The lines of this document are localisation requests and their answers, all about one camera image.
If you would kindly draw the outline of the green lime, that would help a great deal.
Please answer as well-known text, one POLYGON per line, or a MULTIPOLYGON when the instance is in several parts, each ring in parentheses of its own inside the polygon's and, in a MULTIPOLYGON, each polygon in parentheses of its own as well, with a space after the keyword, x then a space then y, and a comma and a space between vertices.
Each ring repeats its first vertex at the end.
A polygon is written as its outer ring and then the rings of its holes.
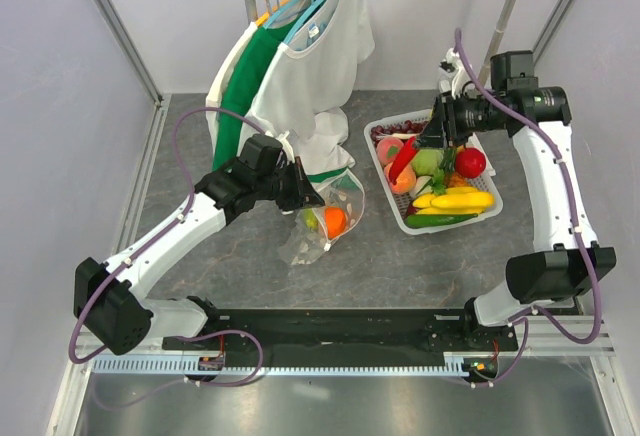
POLYGON ((314 212, 311 209, 304 209, 301 211, 301 214, 305 226, 310 231, 317 231, 319 228, 319 222, 314 212))

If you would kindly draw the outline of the white plastic fruit basket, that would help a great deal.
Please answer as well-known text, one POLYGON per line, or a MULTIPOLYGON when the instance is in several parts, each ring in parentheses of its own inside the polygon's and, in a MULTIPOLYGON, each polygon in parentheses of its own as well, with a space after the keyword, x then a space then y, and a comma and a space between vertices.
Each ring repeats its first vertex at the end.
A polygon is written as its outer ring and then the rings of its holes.
POLYGON ((391 191, 389 184, 386 180, 386 177, 384 175, 384 170, 376 154, 376 147, 374 144, 372 131, 377 126, 388 128, 396 124, 404 123, 405 121, 410 121, 415 123, 425 123, 429 119, 430 113, 431 113, 430 109, 422 109, 414 112, 407 112, 407 113, 402 113, 398 115, 387 116, 387 117, 369 122, 368 124, 365 125, 363 130, 366 146, 373 160, 376 174, 382 184, 382 189, 388 200, 392 215, 395 218, 395 221, 400 227, 400 229, 406 234, 411 236, 418 236, 423 234, 436 234, 446 230, 457 229, 457 228, 469 226, 475 223, 480 223, 489 218, 499 215, 503 209, 502 197, 492 179, 492 177, 495 175, 495 170, 493 169, 493 166, 491 165, 491 163, 487 162, 487 168, 485 169, 485 171, 479 177, 469 181, 469 184, 471 186, 474 186, 476 189, 489 192, 493 195, 494 204, 491 207, 489 207, 486 211, 484 211, 482 214, 480 214, 475 218, 471 218, 466 221, 452 224, 452 225, 424 227, 424 228, 411 228, 405 224, 404 215, 405 215, 406 209, 409 206, 409 203, 411 202, 411 199, 409 198, 408 194, 396 195, 391 191))

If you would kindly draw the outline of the orange fruit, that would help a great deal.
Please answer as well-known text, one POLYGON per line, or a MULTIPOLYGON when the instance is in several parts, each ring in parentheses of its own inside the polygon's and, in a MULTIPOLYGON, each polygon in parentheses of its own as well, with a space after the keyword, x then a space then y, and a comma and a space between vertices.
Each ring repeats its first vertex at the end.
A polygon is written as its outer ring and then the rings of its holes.
POLYGON ((324 210, 327 237, 332 240, 344 233, 347 227, 347 215, 340 207, 327 206, 324 210))

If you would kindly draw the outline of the white garlic bulb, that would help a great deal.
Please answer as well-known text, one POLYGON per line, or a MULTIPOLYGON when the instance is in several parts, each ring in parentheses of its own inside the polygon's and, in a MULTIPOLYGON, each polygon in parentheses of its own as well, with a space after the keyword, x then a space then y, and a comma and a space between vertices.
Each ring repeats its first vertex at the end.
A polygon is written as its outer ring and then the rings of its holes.
POLYGON ((418 198, 424 194, 430 194, 432 192, 432 177, 424 175, 416 178, 415 185, 410 190, 409 194, 412 198, 418 198))

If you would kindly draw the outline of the red apple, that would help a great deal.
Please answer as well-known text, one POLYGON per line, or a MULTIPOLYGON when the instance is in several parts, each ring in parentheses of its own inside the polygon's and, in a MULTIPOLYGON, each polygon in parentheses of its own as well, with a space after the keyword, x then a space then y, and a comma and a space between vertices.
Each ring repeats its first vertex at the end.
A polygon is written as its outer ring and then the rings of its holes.
POLYGON ((460 151, 455 159, 455 170, 462 177, 475 179, 486 169, 487 161, 484 153, 476 148, 460 151))

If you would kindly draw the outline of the aluminium frame rail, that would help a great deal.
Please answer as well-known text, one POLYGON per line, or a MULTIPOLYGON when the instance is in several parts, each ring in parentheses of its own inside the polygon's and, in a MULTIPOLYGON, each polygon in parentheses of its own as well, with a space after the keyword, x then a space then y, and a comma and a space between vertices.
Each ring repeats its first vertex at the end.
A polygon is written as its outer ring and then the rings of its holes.
POLYGON ((122 50, 124 56, 133 69, 136 77, 142 84, 146 94, 159 107, 163 102, 163 95, 146 64, 144 63, 140 52, 138 51, 131 35, 129 34, 117 8, 112 0, 93 0, 109 30, 114 36, 118 46, 122 50))

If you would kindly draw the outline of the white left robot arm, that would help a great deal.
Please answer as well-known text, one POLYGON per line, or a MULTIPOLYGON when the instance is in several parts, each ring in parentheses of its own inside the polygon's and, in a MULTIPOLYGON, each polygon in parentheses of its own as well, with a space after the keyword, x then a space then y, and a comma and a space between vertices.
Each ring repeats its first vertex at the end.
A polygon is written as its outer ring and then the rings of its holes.
POLYGON ((185 337, 198 349, 219 338, 204 301, 151 300, 150 290, 192 249, 272 201, 283 213, 321 207, 323 198, 295 155, 290 135, 254 134, 241 153, 195 184, 184 202, 149 233, 104 262, 75 270, 73 313, 112 354, 124 355, 146 338, 185 337))

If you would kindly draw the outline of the red chili pepper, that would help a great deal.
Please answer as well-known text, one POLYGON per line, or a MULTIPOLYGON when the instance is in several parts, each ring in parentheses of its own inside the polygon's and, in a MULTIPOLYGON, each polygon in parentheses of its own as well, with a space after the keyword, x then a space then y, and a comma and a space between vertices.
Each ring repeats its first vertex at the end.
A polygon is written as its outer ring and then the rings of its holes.
POLYGON ((399 175, 402 171, 411 163, 415 155, 418 153, 419 148, 416 146, 416 136, 411 136, 398 152, 394 161, 391 164, 388 173, 388 179, 392 184, 397 182, 399 175))

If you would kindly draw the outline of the white mesh t-shirt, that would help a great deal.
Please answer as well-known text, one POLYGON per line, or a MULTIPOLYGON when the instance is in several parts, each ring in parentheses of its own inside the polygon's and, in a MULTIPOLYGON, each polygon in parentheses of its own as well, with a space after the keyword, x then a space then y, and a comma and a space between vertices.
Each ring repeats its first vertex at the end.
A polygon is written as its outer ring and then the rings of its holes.
POLYGON ((319 0, 302 17, 278 45, 247 117, 274 136, 287 133, 320 183, 355 165, 342 147, 349 136, 342 106, 375 43, 366 0, 319 0))

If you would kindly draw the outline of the clear zip top bag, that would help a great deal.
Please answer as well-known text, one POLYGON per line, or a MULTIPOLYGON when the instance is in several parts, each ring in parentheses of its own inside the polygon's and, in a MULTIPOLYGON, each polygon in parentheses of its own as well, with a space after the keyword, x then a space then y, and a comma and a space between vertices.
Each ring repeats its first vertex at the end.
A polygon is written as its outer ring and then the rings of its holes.
POLYGON ((291 266, 313 264, 353 230, 364 213, 364 188, 349 169, 314 189, 324 205, 300 210, 288 240, 278 249, 280 259, 291 266))

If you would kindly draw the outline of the green t-shirt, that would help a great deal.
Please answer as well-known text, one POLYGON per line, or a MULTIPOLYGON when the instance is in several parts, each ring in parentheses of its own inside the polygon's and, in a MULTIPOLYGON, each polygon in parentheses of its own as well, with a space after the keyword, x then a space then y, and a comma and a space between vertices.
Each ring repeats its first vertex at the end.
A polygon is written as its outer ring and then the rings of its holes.
MULTIPOLYGON (((249 111, 279 44, 292 24, 266 30, 258 26, 240 56, 219 108, 244 116, 249 111)), ((207 124, 211 137, 212 168, 218 169, 236 155, 243 123, 226 113, 208 112, 207 124)))

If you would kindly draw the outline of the red grapes bunch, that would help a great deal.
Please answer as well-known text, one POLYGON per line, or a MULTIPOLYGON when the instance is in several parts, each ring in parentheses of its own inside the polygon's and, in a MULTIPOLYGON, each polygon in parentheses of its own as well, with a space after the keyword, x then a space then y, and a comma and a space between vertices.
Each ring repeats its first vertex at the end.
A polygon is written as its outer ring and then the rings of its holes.
POLYGON ((370 130, 370 136, 373 139, 384 138, 387 136, 399 137, 404 139, 418 135, 426 126, 426 121, 410 121, 406 120, 402 123, 387 126, 377 125, 370 130))

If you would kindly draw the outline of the green parsley sprig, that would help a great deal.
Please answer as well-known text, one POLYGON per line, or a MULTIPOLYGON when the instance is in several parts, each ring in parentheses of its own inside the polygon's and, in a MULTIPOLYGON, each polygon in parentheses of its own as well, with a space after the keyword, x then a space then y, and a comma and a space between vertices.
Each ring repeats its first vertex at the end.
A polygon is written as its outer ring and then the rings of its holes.
POLYGON ((430 181, 432 193, 436 196, 444 195, 446 192, 451 176, 455 171, 456 155, 455 148, 448 148, 443 152, 442 160, 430 181))

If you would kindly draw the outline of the peach with green leaf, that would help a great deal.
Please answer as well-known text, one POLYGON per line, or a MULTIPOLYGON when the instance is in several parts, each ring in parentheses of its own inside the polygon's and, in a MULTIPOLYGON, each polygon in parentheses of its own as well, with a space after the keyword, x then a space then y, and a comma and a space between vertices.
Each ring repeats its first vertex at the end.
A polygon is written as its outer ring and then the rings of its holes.
POLYGON ((376 146, 376 155, 382 167, 391 164, 403 148, 404 142, 395 137, 382 138, 376 146))

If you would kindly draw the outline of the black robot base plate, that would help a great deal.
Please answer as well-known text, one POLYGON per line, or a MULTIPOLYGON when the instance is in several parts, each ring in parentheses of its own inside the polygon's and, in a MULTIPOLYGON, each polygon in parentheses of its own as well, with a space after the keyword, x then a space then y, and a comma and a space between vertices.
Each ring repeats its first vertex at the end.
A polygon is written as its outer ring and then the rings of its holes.
POLYGON ((211 309, 199 342, 165 350, 222 350, 232 363, 436 364, 448 353, 518 348, 514 330, 480 326, 463 309, 211 309))

